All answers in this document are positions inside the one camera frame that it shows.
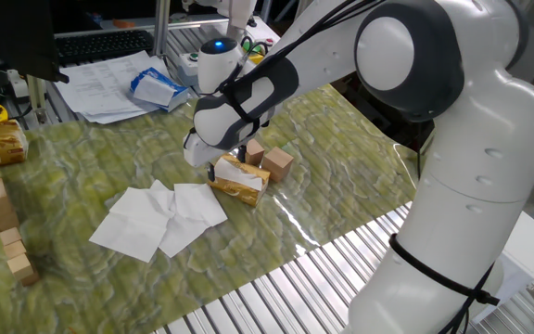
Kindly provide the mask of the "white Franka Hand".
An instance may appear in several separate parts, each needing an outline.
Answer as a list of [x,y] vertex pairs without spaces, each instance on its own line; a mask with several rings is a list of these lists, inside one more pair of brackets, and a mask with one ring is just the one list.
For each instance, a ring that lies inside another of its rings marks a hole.
[[[215,169],[211,163],[225,153],[218,146],[224,140],[224,132],[190,130],[183,139],[184,159],[193,167],[207,164],[207,174],[210,182],[215,181]],[[236,157],[241,163],[246,162],[247,146],[238,148]]]

